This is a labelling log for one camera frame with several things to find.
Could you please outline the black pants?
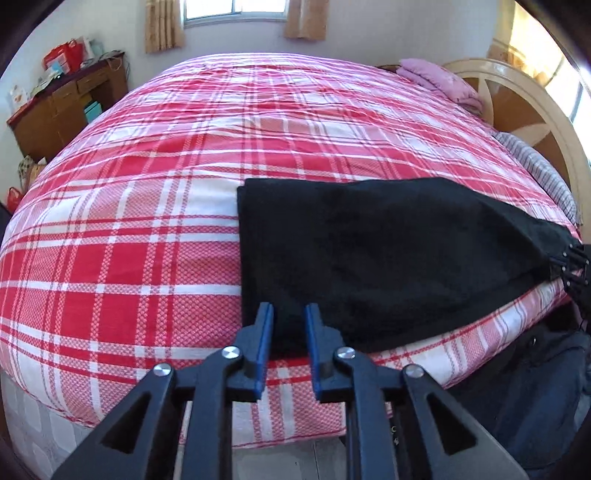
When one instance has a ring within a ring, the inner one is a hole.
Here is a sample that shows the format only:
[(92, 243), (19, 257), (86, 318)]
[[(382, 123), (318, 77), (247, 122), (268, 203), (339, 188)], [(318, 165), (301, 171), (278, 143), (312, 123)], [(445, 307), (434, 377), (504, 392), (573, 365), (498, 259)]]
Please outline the black pants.
[(375, 353), (470, 325), (555, 279), (564, 226), (443, 178), (238, 188), (242, 321), (273, 306), (271, 354), (307, 352), (317, 304), (346, 344)]

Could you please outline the striped grey pillow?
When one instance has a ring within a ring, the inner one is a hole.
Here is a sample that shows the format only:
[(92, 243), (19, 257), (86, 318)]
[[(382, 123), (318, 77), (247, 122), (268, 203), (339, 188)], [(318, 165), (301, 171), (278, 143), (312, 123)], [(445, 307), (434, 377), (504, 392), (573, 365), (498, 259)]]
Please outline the striped grey pillow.
[(550, 161), (512, 133), (497, 132), (495, 138), (530, 173), (571, 223), (578, 226), (580, 217), (574, 196)]

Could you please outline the dark backpack on floor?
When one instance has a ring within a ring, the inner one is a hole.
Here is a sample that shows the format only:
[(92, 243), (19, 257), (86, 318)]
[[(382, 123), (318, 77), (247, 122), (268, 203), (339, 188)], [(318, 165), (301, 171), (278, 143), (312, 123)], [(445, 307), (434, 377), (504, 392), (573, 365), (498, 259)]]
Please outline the dark backpack on floor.
[(449, 392), (542, 479), (590, 413), (590, 334), (572, 304), (554, 309)]

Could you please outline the cream and brown headboard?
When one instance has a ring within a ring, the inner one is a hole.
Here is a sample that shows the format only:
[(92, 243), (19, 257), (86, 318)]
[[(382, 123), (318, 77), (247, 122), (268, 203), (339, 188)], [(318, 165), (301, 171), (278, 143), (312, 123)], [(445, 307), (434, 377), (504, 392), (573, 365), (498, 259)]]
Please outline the cream and brown headboard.
[(576, 131), (560, 107), (533, 78), (493, 59), (471, 58), (444, 67), (473, 86), (484, 102), (483, 120), (536, 149), (573, 194), (579, 231), (590, 241), (590, 167)]

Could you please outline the red plaid bed sheet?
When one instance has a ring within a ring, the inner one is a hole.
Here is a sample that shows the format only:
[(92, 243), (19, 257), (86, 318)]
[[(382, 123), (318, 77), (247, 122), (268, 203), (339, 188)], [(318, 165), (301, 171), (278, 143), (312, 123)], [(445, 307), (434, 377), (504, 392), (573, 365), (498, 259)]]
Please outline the red plaid bed sheet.
[(568, 217), (440, 93), (297, 54), (219, 54), (131, 91), (42, 171), (1, 245), (5, 402), (93, 426), (158, 362), (195, 364), (240, 319), (238, 186), (439, 176)]

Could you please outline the folded pink blanket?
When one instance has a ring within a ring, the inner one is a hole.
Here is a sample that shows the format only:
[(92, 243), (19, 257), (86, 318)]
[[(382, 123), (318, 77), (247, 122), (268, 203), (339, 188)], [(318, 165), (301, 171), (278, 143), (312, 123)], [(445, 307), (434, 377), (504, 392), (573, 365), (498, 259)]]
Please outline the folded pink blanket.
[(484, 102), (465, 80), (444, 67), (418, 58), (401, 59), (397, 73), (424, 88), (438, 91), (469, 112), (481, 116)]

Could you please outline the red bag on floor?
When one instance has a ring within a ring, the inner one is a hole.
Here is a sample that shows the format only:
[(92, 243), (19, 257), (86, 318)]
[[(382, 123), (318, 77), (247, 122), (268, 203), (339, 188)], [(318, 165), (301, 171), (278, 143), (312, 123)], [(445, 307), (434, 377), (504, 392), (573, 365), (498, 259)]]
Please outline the red bag on floor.
[(14, 214), (17, 210), (19, 204), (23, 199), (22, 192), (17, 189), (16, 187), (10, 187), (7, 191), (6, 196), (6, 208), (11, 213)]

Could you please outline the patterned paper bag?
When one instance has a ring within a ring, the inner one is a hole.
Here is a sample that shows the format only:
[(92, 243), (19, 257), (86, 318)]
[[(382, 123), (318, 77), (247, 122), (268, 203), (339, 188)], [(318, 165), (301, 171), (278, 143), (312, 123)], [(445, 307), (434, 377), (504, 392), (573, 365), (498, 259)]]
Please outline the patterned paper bag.
[(46, 165), (47, 160), (45, 158), (36, 161), (29, 155), (25, 156), (19, 162), (18, 176), (23, 192), (26, 192), (30, 188), (31, 184), (37, 179)]

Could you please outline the teal box under desk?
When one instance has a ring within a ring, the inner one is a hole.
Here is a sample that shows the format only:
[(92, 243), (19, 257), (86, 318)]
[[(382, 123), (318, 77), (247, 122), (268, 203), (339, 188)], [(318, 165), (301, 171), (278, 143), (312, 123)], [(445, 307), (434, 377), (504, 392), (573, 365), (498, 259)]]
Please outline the teal box under desk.
[(93, 101), (84, 108), (84, 115), (88, 124), (96, 120), (102, 113), (102, 106), (97, 101)]

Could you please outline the right beige curtain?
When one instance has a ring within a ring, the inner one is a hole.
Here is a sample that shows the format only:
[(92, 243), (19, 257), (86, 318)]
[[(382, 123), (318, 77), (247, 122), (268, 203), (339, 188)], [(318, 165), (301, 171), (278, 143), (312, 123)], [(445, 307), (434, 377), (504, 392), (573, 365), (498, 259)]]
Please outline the right beige curtain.
[(283, 35), (287, 39), (325, 41), (329, 0), (288, 0)]

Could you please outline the beige curtain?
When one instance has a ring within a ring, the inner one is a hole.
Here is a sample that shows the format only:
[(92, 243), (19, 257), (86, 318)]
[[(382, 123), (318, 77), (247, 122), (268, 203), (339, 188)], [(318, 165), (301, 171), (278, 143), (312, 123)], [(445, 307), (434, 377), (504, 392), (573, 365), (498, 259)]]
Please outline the beige curtain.
[(184, 46), (184, 2), (180, 0), (146, 0), (144, 48), (147, 54), (160, 53)]
[(288, 0), (283, 35), (287, 39), (325, 41), (329, 0)]

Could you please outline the white greeting card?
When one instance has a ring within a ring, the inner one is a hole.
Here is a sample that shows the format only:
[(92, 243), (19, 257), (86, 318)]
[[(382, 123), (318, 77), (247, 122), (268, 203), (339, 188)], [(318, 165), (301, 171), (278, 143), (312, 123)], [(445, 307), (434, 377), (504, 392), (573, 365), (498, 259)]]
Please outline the white greeting card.
[(29, 102), (27, 91), (19, 86), (14, 85), (9, 91), (10, 107), (13, 113), (25, 106)]

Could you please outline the red gift bag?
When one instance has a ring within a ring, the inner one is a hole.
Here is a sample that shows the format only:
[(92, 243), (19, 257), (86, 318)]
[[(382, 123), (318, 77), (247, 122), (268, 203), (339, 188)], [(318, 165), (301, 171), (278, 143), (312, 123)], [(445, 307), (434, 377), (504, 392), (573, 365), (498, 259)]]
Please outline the red gift bag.
[(47, 53), (42, 60), (43, 68), (47, 70), (57, 64), (65, 74), (75, 73), (80, 70), (84, 61), (84, 51), (84, 44), (72, 39)]

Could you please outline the left beige curtain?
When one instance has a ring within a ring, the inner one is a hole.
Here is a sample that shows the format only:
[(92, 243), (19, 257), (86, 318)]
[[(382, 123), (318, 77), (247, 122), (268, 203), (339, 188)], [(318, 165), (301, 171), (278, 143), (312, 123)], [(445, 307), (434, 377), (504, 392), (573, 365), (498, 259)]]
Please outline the left beige curtain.
[(160, 53), (184, 46), (184, 2), (180, 0), (146, 0), (144, 48), (147, 54)]

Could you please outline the window with grey frame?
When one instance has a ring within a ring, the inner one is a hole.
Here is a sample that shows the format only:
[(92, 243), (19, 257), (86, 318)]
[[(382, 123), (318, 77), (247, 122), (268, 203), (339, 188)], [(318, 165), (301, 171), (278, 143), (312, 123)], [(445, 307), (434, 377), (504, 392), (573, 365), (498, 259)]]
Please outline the window with grey frame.
[(287, 0), (186, 0), (184, 19), (283, 18), (287, 4)]

